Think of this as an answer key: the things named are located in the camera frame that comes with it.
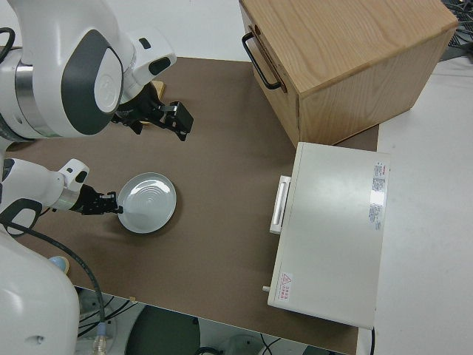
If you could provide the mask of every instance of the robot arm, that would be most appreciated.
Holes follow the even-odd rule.
[[[110,121],[138,134],[140,121],[149,121],[186,139],[193,118],[179,102],[160,102],[149,83],[176,61],[156,30],[121,32],[101,0],[7,1],[18,17],[23,47],[0,58],[0,164],[12,142],[95,135]],[[43,206],[120,212],[114,195],[84,185],[89,170],[78,160],[59,172],[6,160],[3,172],[2,220],[31,227]],[[74,288],[48,260],[8,235],[20,233],[0,226],[4,350],[72,354],[78,325]]]
[[[192,117],[150,90],[176,61],[157,30],[121,32],[102,1],[8,2],[24,42],[0,66],[0,128],[9,141],[94,135],[112,119],[136,132],[139,121],[150,121],[185,139]]]

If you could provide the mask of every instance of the warning label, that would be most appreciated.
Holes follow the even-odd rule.
[[[293,283],[293,275],[287,272],[281,273],[281,280],[278,287],[278,300],[288,301],[290,297],[290,287]]]
[[[372,187],[370,197],[370,212],[368,218],[370,225],[377,231],[381,230],[384,221],[384,206],[386,204],[386,176],[388,167],[382,162],[377,162],[372,174]]]

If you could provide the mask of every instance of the brown mat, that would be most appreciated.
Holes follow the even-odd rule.
[[[177,190],[170,222],[138,235],[115,215],[50,212],[35,229],[78,253],[108,294],[354,354],[357,328],[266,303],[262,286],[270,284],[278,246],[269,233],[274,198],[296,150],[251,65],[179,58],[159,79],[166,84],[163,100],[182,101],[194,116],[186,142],[156,126],[137,136],[110,124],[95,137],[36,141],[8,156],[51,170],[77,158],[90,167],[86,183],[100,192],[119,192],[135,175],[159,172]],[[376,136],[371,129],[342,145],[375,149]],[[59,254],[28,236],[21,242],[46,257]],[[91,287],[74,263],[69,276]]]

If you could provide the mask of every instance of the black metal handle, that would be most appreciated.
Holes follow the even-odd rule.
[[[243,36],[242,38],[242,43],[243,43],[243,48],[245,48],[246,53],[248,54],[248,57],[250,57],[251,63],[253,63],[254,68],[259,74],[259,77],[263,81],[263,84],[269,89],[269,90],[275,90],[281,87],[281,82],[277,81],[276,83],[270,84],[267,78],[265,77],[265,74],[263,74],[263,71],[261,71],[261,68],[259,67],[258,63],[256,62],[256,59],[253,57],[253,54],[250,51],[250,48],[248,48],[248,45],[246,44],[246,41],[248,39],[251,39],[254,37],[254,34],[252,32],[247,33],[246,35]]]

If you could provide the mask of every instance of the wooden box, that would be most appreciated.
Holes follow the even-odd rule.
[[[410,109],[457,26],[440,0],[239,2],[256,79],[294,145]]]

